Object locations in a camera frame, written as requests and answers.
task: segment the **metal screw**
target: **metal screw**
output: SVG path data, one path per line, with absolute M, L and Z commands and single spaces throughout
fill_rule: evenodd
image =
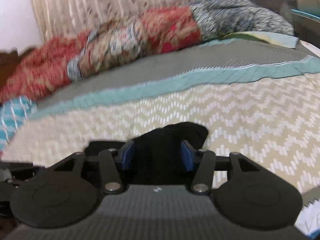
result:
M 199 193 L 206 192 L 208 189 L 209 189 L 209 187 L 206 184 L 195 184 L 193 186 L 193 190 L 195 192 L 199 192 Z
M 104 188 L 107 191 L 116 191 L 121 188 L 121 185 L 117 182 L 109 182 L 106 185 L 104 185 Z

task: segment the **black cloth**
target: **black cloth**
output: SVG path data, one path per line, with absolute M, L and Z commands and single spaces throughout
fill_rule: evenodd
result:
M 208 130 L 199 124 L 182 122 L 167 125 L 134 138 L 135 155 L 130 183 L 133 184 L 180 184 L 186 179 L 186 170 L 180 156 L 180 144 L 187 140 L 198 150 L 202 148 Z M 86 155 L 98 155 L 100 151 L 120 149 L 124 142 L 92 141 L 84 150 Z

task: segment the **white wall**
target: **white wall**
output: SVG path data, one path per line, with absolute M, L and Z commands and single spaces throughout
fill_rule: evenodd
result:
M 42 43 L 30 0 L 0 0 L 0 51 L 21 54 Z

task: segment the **beige zigzag patterned fabric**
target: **beige zigzag patterned fabric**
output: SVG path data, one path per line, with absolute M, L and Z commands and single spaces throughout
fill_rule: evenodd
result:
M 25 124 L 5 161 L 50 166 L 97 139 L 128 140 L 167 124 L 206 126 L 205 148 L 239 151 L 306 192 L 320 185 L 320 74 L 254 83 L 199 85 L 118 106 L 98 106 Z M 226 181 L 217 172 L 213 186 Z

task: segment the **teal fabric border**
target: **teal fabric border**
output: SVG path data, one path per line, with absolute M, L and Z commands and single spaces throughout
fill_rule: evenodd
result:
M 265 77 L 284 78 L 319 72 L 320 59 L 312 56 L 307 56 L 300 61 L 281 64 L 198 68 L 159 81 L 87 93 L 73 100 L 61 102 L 45 109 L 39 109 L 31 114 L 30 119 L 39 119 L 53 114 L 63 114 L 74 109 L 86 109 L 96 105 L 107 106 L 124 103 L 129 100 L 155 97 L 165 93 L 189 89 L 190 87 L 200 84 L 255 82 Z

